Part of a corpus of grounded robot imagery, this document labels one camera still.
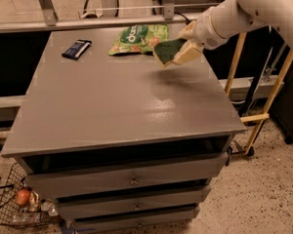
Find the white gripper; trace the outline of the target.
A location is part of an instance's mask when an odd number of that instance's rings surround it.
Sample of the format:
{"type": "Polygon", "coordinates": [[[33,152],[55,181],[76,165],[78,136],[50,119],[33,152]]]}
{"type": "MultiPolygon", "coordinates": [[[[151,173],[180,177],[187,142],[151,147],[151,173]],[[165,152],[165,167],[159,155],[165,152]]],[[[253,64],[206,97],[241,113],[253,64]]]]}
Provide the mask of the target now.
{"type": "Polygon", "coordinates": [[[174,55],[172,60],[174,64],[182,65],[199,58],[202,55],[202,47],[207,50],[215,50],[228,42],[214,29],[212,12],[212,8],[206,10],[179,32],[178,37],[186,39],[187,42],[174,55]]]}

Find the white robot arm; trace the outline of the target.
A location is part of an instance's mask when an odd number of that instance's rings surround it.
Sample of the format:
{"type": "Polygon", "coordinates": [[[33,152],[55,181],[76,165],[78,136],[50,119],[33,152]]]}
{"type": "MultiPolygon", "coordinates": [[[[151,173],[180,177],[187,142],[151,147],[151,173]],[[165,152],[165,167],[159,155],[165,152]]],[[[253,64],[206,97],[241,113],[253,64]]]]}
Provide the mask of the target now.
{"type": "Polygon", "coordinates": [[[225,0],[185,27],[179,37],[214,50],[239,33],[271,26],[293,51],[293,0],[225,0]]]}

